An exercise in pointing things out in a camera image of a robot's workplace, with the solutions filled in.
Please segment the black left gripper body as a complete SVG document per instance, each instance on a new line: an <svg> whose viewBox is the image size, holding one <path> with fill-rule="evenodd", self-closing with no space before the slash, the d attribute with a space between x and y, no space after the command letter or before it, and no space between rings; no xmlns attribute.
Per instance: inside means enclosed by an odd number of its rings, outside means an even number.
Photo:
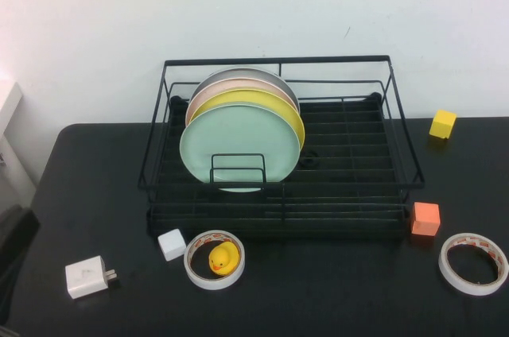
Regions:
<svg viewBox="0 0 509 337"><path fill-rule="evenodd" d="M17 204L1 213L2 272L29 248L39 226L39 220L30 208Z"/></svg>

